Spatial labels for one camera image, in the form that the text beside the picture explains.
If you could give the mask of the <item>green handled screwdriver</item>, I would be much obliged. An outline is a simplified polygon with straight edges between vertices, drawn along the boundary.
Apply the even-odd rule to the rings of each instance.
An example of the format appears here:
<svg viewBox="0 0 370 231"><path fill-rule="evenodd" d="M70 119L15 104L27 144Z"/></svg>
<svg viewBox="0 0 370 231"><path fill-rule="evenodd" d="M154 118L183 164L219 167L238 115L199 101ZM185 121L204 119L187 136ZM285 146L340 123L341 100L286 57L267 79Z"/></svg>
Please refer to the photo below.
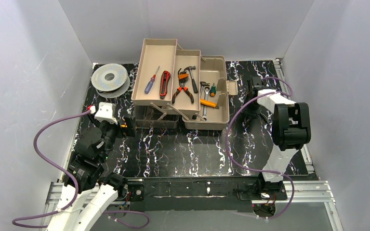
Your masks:
<svg viewBox="0 0 370 231"><path fill-rule="evenodd" d="M214 97L216 95L216 92L217 92L216 85L213 83L209 91L209 96Z"/></svg>

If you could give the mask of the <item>blue handled tool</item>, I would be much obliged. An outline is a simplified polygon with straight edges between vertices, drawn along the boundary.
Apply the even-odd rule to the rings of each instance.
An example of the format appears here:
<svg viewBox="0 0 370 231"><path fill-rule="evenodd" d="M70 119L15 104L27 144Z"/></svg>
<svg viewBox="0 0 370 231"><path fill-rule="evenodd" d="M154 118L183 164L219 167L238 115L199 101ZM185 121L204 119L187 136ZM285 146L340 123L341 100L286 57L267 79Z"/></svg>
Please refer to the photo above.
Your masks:
<svg viewBox="0 0 370 231"><path fill-rule="evenodd" d="M151 91L151 89L152 89L152 86L153 86L153 84L154 84L154 82L155 82L155 78L156 78L156 75L157 75L157 73L158 73L159 69L160 69L160 65L157 67L157 69L156 69L155 73L153 74L153 76L151 77L150 81L148 82L148 84L147 84L147 86L146 86L146 88L145 88L145 90L144 90L144 93L145 93L145 94L150 93L150 91Z"/></svg>

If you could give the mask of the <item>orange yellow utility knife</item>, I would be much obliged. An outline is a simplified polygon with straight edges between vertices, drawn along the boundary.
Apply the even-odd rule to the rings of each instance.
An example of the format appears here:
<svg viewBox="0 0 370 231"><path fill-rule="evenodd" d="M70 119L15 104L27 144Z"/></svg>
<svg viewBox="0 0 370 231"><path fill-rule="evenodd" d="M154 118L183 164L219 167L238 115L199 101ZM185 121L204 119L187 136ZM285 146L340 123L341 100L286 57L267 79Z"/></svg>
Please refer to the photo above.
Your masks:
<svg viewBox="0 0 370 231"><path fill-rule="evenodd" d="M219 106L216 103L213 103L213 102L210 102L204 99L200 99L200 104L207 106L207 107L219 109Z"/></svg>

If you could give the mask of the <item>steel combination wrench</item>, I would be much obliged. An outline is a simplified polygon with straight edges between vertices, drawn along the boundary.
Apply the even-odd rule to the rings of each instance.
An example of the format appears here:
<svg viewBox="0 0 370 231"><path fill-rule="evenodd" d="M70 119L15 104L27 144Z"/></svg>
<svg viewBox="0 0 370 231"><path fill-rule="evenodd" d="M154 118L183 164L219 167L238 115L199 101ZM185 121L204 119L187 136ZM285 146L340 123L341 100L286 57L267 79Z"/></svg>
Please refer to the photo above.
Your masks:
<svg viewBox="0 0 370 231"><path fill-rule="evenodd" d="M210 86L203 86L202 87L201 104L203 105L202 118L204 119L204 121L207 121L208 106L206 105L206 102L208 101L210 89L211 89Z"/></svg>

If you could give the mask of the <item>beige plastic tool box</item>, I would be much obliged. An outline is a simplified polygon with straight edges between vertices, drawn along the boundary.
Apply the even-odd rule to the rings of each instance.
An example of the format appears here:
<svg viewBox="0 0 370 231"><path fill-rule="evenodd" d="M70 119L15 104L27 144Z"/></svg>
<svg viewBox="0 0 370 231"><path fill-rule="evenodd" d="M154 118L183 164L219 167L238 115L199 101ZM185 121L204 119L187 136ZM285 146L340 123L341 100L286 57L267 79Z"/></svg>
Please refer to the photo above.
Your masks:
<svg viewBox="0 0 370 231"><path fill-rule="evenodd" d="M174 129L184 122L187 129L223 130L237 91L223 56L185 50L176 39L146 38L132 92L136 125Z"/></svg>

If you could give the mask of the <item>red utility knife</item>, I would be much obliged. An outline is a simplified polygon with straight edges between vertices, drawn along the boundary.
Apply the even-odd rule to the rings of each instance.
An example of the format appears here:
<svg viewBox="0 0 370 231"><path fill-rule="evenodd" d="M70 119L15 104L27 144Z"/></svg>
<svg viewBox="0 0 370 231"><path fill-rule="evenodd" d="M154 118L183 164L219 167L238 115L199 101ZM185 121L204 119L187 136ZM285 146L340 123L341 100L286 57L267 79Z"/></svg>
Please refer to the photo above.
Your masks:
<svg viewBox="0 0 370 231"><path fill-rule="evenodd" d="M161 75L161 83L160 83L160 90L159 90L159 97L161 100L164 100L167 92L168 92L168 83L171 78L171 74L169 71L163 71Z"/></svg>

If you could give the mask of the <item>orange hex key set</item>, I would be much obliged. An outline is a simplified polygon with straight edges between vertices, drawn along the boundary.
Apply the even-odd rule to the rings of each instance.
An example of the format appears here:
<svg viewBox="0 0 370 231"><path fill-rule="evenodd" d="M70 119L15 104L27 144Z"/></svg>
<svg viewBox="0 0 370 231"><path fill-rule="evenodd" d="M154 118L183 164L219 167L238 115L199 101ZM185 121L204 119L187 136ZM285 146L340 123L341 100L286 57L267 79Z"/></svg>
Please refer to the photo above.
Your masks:
<svg viewBox="0 0 370 231"><path fill-rule="evenodd" d="M187 71L183 70L180 68L177 73L178 76L178 81L179 81L179 86L183 88L186 84L186 82L189 80L189 74Z"/></svg>

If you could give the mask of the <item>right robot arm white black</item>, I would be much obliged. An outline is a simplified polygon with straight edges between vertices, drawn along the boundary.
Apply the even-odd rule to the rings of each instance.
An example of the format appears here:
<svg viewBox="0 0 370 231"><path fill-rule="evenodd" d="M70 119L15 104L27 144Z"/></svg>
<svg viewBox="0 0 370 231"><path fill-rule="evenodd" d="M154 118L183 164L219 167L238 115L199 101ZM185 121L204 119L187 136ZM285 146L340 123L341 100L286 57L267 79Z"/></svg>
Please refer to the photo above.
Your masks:
<svg viewBox="0 0 370 231"><path fill-rule="evenodd" d="M270 157L253 185L261 198L271 197L282 191L283 174L293 156L311 140L309 107L287 98L287 93L266 86L260 77L247 81L245 103L254 99L246 111L258 112L261 108L272 114L271 138L274 143Z"/></svg>

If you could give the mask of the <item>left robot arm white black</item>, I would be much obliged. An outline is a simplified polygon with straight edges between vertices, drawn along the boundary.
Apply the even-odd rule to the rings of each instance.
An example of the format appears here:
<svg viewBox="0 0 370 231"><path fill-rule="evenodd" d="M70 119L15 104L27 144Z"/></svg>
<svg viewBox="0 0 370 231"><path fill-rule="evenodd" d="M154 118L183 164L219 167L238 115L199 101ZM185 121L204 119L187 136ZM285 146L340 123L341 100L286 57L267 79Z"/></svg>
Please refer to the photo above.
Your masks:
<svg viewBox="0 0 370 231"><path fill-rule="evenodd" d="M48 231L90 230L127 185L121 175L111 173L105 178L101 175L116 139L135 136L135 119L124 117L119 122L99 122L92 115L89 118L93 125L82 130L75 145L76 156L67 168L77 182L65 178L57 208L72 204L51 218Z"/></svg>

